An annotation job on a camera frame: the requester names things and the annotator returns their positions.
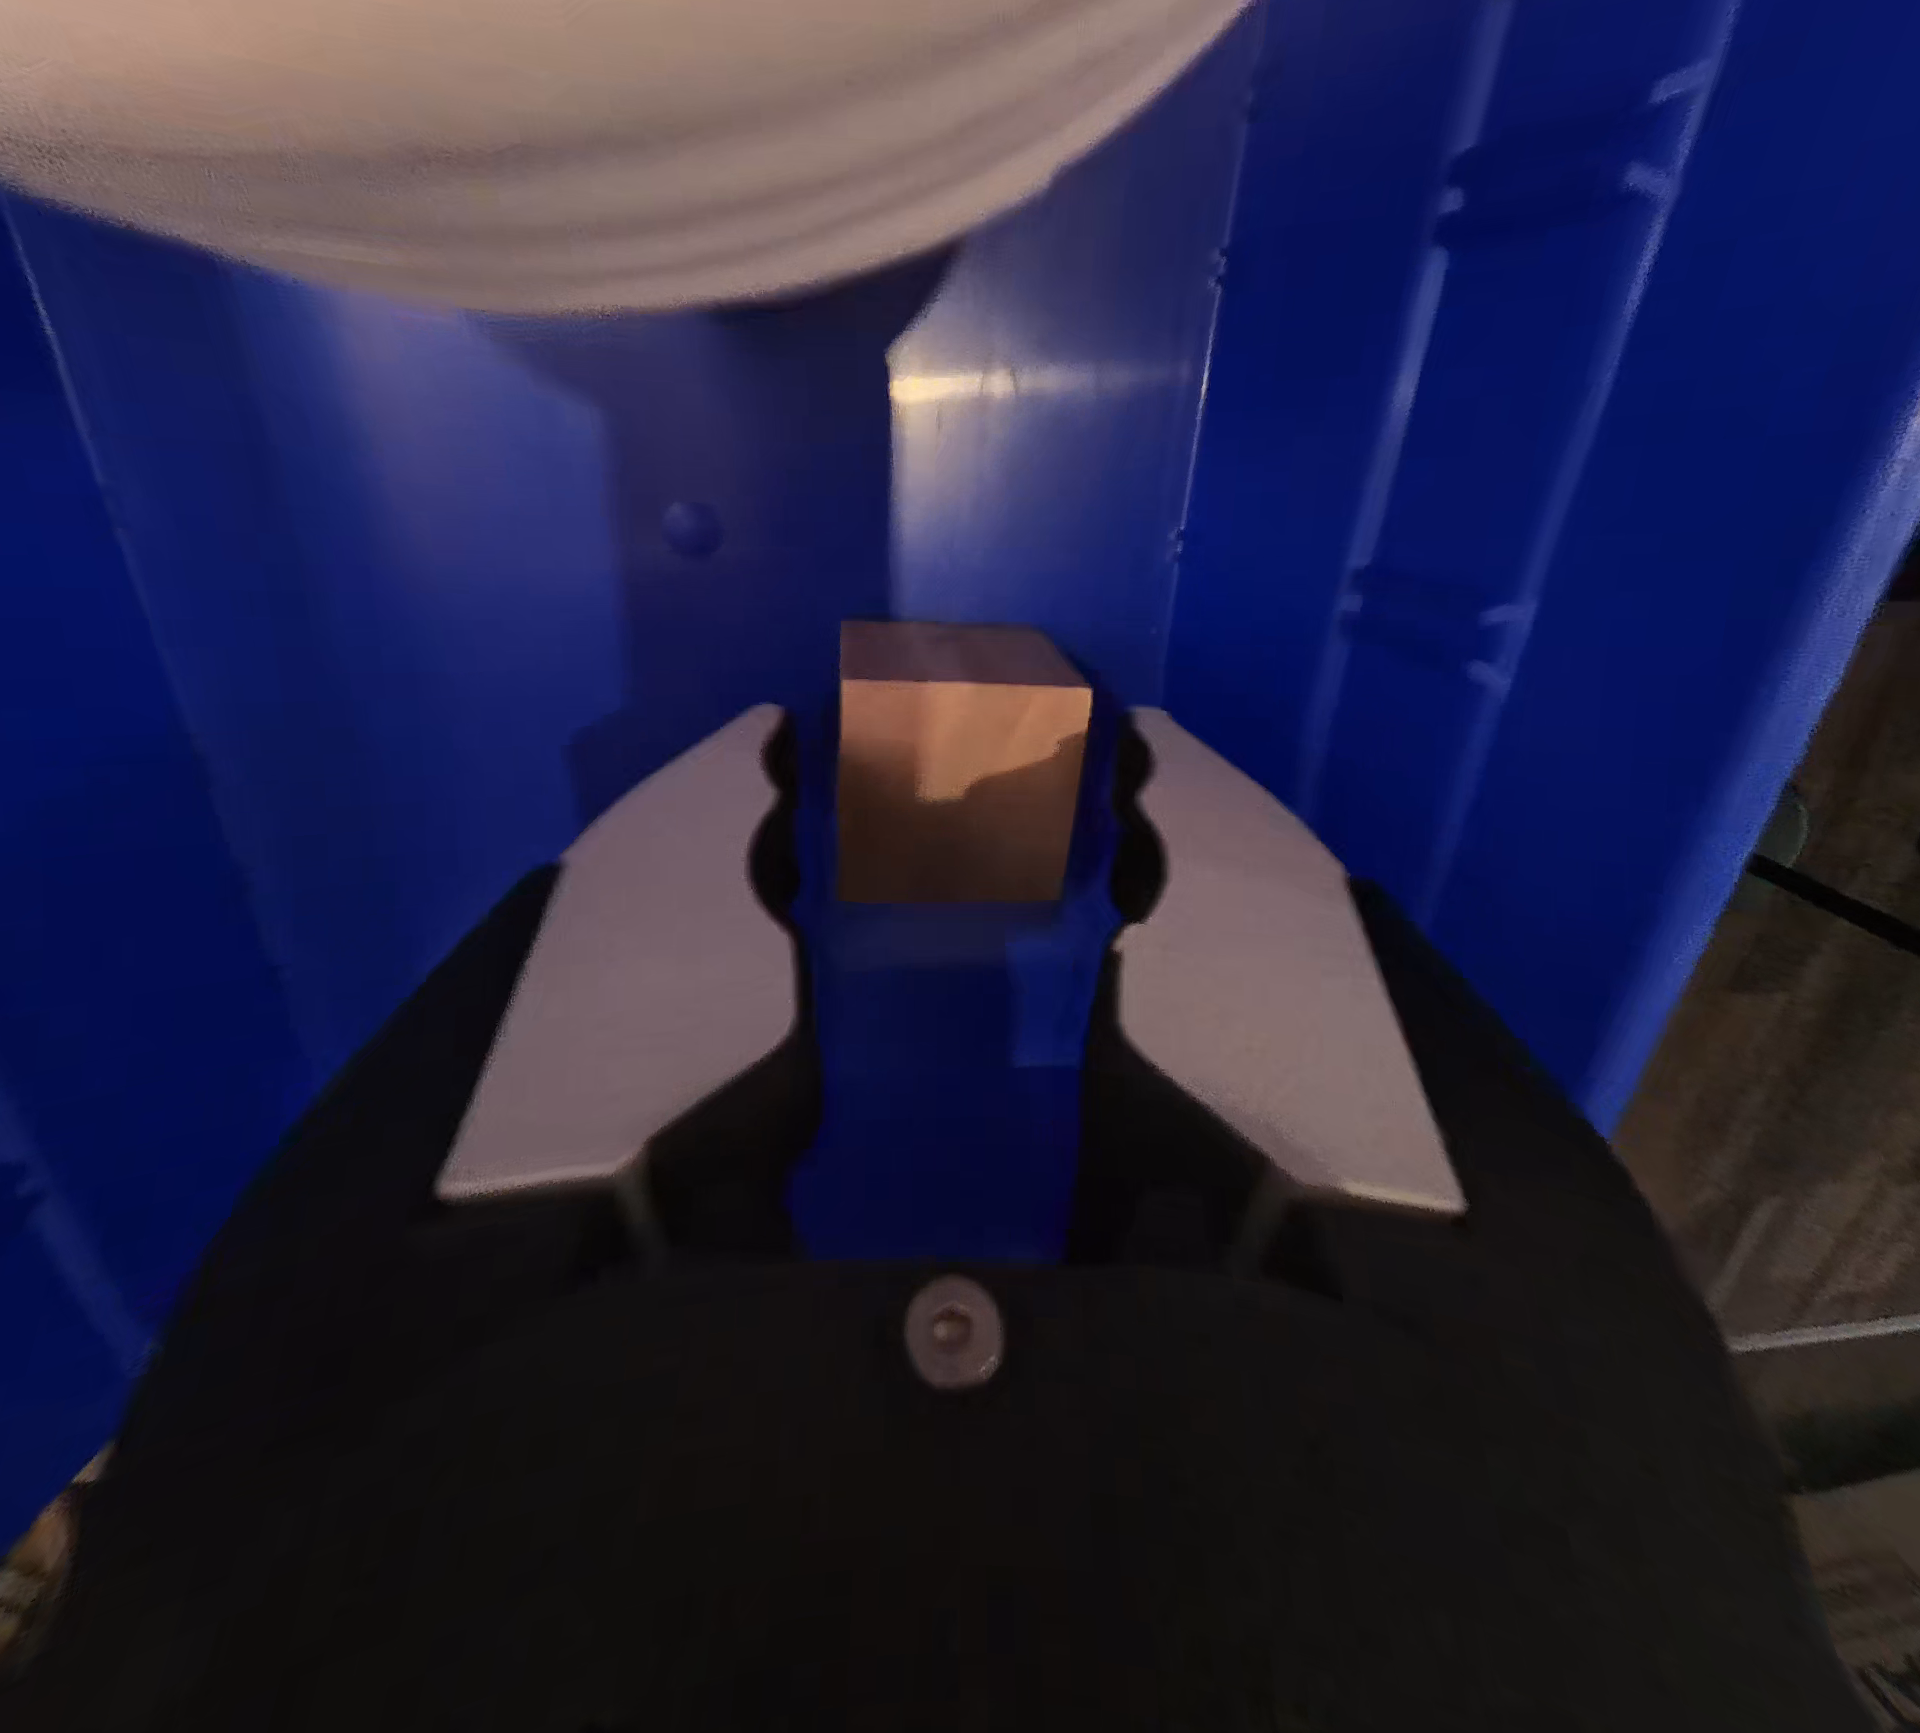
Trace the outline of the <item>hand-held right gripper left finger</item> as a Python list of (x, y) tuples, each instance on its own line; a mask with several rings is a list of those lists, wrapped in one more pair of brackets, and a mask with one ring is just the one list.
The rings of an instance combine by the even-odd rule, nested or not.
[(566, 852), (436, 1179), (449, 1206), (635, 1185), (803, 1029), (791, 715), (753, 704)]

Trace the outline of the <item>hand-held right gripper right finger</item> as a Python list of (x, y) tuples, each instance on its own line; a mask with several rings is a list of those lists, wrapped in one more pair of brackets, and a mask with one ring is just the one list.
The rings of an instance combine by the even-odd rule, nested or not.
[(1348, 875), (1267, 788), (1132, 708), (1158, 895), (1116, 934), (1116, 1029), (1280, 1176), (1337, 1204), (1466, 1210)]

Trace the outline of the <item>wooden cube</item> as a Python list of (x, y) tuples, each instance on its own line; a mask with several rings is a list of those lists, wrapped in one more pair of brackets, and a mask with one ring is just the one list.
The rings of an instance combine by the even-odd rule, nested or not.
[(843, 905), (1054, 905), (1090, 687), (1033, 627), (850, 619), (838, 630)]

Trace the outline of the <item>blue plastic bin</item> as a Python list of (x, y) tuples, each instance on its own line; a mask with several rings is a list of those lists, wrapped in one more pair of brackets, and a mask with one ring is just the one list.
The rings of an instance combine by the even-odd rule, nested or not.
[(1041, 627), (1599, 1128), (1915, 524), (1915, 0), (1257, 0), (899, 337), (4, 201), (4, 1540), (310, 1093), (843, 616)]

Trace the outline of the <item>cardboard box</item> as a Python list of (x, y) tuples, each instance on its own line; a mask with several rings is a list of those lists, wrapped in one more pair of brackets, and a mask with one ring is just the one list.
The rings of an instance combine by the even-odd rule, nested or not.
[(1790, 1498), (1836, 1654), (1876, 1728), (1918, 1728), (1918, 1470)]

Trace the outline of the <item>person in plaid shirt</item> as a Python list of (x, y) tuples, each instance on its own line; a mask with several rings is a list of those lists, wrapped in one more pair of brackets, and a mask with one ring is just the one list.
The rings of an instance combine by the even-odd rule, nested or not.
[(113, 1443), (102, 1448), (35, 1516), (3, 1561), (3, 1653), (27, 1643), (29, 1630), (44, 1626), (60, 1596), (75, 1554), (82, 1494), (102, 1478)]

